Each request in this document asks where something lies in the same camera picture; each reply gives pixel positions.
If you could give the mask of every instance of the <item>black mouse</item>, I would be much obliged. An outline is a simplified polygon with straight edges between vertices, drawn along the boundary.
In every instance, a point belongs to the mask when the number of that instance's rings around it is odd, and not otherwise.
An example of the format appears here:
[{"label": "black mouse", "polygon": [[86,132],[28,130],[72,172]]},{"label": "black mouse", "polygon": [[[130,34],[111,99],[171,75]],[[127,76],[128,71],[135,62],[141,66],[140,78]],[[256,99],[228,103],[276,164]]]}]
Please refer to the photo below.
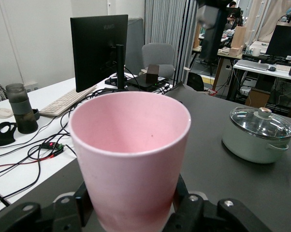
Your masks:
[{"label": "black mouse", "polygon": [[268,70],[274,72],[276,70],[276,68],[271,66]]}]

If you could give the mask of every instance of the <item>cooking pot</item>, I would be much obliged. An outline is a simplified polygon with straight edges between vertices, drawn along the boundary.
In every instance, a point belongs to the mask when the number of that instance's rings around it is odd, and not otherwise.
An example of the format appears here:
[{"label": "cooking pot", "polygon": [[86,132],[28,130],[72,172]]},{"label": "cooking pot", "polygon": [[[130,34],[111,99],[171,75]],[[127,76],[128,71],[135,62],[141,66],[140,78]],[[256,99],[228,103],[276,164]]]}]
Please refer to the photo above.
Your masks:
[{"label": "cooking pot", "polygon": [[291,123],[268,108],[237,107],[230,112],[223,143],[235,155],[255,163],[272,163],[289,149]]}]

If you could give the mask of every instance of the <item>glass lid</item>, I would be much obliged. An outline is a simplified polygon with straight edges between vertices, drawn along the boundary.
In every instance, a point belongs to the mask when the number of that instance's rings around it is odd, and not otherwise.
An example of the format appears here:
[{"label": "glass lid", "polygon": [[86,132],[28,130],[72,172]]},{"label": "glass lid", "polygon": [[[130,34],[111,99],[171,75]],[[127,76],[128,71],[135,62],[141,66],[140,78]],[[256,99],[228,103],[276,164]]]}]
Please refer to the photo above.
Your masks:
[{"label": "glass lid", "polygon": [[271,140],[291,137],[291,123],[268,108],[237,107],[231,111],[230,118],[237,127],[257,137]]}]

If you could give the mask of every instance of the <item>pot handle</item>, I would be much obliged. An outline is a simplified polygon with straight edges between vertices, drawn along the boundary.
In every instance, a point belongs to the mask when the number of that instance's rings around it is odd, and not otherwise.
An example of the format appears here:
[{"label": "pot handle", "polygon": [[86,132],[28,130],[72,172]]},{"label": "pot handle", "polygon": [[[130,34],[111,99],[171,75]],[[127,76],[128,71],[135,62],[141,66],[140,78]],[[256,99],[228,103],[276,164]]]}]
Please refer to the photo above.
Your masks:
[{"label": "pot handle", "polygon": [[278,151],[287,151],[287,149],[289,149],[289,146],[288,144],[285,144],[284,148],[280,148],[280,147],[274,146],[273,144],[267,144],[266,148],[272,149],[272,150],[278,150]]}]

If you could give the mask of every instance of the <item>water bottle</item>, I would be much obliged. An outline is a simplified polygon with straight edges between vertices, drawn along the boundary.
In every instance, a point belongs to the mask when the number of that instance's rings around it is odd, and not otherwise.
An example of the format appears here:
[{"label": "water bottle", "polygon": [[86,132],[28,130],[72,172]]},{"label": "water bottle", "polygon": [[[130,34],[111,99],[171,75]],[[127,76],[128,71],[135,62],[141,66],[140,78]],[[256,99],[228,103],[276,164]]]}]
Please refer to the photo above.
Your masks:
[{"label": "water bottle", "polygon": [[38,129],[38,124],[24,85],[19,83],[7,85],[6,93],[15,116],[18,131],[22,134],[35,132]]}]

